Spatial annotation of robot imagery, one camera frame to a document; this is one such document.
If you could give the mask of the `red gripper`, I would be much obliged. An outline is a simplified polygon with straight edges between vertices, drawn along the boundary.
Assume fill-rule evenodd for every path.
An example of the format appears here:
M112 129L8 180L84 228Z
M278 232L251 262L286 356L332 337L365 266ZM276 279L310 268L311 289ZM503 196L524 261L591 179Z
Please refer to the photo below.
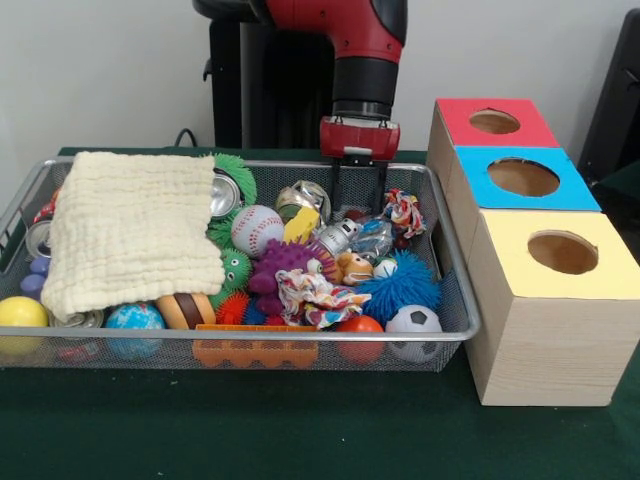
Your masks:
M344 116L324 116L320 122L320 149L331 162L331 205L342 206L341 167L348 155L370 157L372 211L385 205L388 162L394 158L400 141L400 126L387 120L371 120Z

